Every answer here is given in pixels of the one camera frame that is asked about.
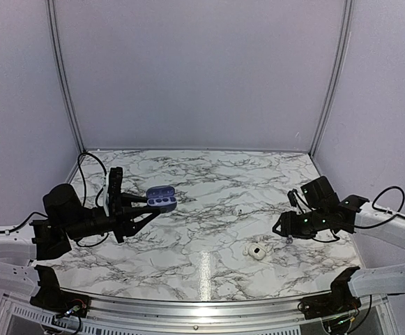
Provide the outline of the purple earbud charging case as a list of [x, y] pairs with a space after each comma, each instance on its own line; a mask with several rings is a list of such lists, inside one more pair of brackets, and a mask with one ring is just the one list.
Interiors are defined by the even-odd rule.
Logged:
[[169, 213], [177, 207], [175, 188], [173, 186], [154, 186], [146, 192], [147, 205]]

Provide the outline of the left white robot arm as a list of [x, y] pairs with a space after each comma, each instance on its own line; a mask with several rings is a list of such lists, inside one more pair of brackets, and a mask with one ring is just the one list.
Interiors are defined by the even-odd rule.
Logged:
[[166, 212], [146, 198], [119, 193], [112, 208], [83, 207], [70, 184], [60, 184], [43, 198], [40, 220], [0, 231], [0, 288], [27, 295], [34, 306], [63, 313], [84, 308], [86, 297], [61, 289], [55, 271], [42, 265], [17, 265], [18, 260], [56, 260], [72, 250], [72, 242], [112, 232], [117, 242], [135, 236], [147, 223]]

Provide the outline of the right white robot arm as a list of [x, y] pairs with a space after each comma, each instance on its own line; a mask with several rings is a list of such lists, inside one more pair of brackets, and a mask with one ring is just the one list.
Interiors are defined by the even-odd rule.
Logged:
[[[359, 232], [405, 250], [405, 216], [400, 211], [376, 207], [359, 195], [338, 198], [330, 182], [321, 176], [301, 188], [305, 213], [286, 211], [274, 224], [273, 233], [286, 238], [313, 240], [319, 232]], [[324, 306], [340, 312], [352, 299], [368, 295], [405, 294], [405, 264], [361, 269], [345, 269], [331, 284]]]

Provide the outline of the white earbud case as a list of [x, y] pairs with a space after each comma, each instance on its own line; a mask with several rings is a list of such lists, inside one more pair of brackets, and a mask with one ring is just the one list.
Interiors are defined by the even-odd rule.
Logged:
[[250, 256], [255, 260], [262, 260], [266, 257], [267, 252], [262, 247], [257, 245], [246, 246], [243, 250], [244, 256]]

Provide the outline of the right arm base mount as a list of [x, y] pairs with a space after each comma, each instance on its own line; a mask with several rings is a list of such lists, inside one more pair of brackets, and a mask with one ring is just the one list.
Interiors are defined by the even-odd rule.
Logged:
[[329, 292], [303, 297], [298, 305], [298, 310], [305, 316], [306, 320], [311, 320], [355, 311], [360, 307], [359, 298], [349, 294]]

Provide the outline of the front aluminium rail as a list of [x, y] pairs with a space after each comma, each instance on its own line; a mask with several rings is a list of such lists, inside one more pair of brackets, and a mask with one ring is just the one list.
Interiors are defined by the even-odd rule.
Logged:
[[352, 316], [350, 334], [397, 334], [386, 298], [361, 303], [356, 311], [308, 320], [300, 297], [184, 302], [91, 294], [84, 317], [55, 320], [53, 312], [30, 305], [29, 298], [6, 293], [0, 334], [328, 334]]

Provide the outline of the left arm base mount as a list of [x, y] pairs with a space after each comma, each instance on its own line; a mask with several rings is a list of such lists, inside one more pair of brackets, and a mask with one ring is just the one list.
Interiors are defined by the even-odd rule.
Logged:
[[30, 298], [30, 304], [38, 308], [65, 314], [75, 306], [79, 310], [75, 312], [81, 318], [85, 318], [91, 298], [88, 295], [82, 295], [75, 292], [68, 292], [61, 289], [41, 288], [35, 297]]

